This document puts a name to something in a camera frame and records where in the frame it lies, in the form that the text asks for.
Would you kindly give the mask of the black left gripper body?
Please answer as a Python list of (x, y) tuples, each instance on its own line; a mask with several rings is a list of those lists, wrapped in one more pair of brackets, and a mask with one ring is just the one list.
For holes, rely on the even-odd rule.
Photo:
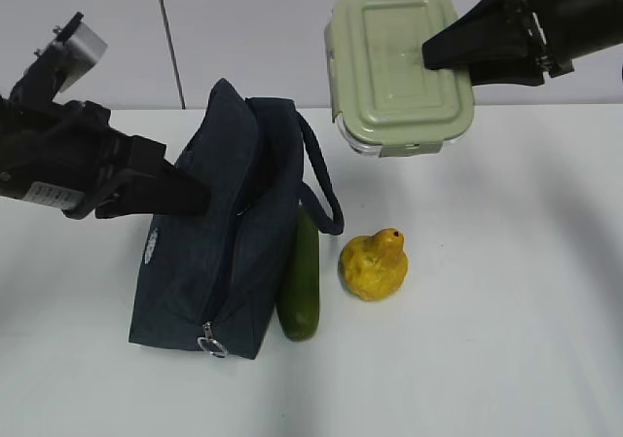
[(111, 113), (72, 101), (41, 110), (1, 101), (1, 194), (80, 220), (137, 177), (156, 178), (165, 145), (109, 125)]

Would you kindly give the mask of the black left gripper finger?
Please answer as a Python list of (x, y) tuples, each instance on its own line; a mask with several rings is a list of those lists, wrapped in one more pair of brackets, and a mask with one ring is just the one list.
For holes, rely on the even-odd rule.
[(116, 190), (95, 209), (97, 219), (112, 219), (131, 214), (150, 214), (155, 212), (158, 193), (149, 186), (130, 183)]
[(165, 164), (156, 178), (137, 177), (130, 183), (149, 186), (158, 193), (154, 213), (159, 215), (198, 215), (210, 203), (210, 191), (200, 180), (172, 164)]

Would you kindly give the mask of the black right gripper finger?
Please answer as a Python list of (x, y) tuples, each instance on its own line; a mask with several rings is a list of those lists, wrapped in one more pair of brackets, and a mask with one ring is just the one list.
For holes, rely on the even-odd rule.
[(489, 64), (534, 65), (524, 16), (517, 0), (481, 0), (422, 45), (425, 67), (439, 70)]
[(485, 85), (538, 87), (544, 84), (541, 68), (528, 59), (475, 62), (469, 65), (468, 70), (474, 87)]

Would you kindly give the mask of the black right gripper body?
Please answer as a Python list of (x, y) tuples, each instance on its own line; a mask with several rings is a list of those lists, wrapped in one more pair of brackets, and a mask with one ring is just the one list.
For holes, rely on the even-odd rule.
[(622, 44), (622, 0), (519, 0), (541, 29), (538, 62), (550, 77), (573, 62)]

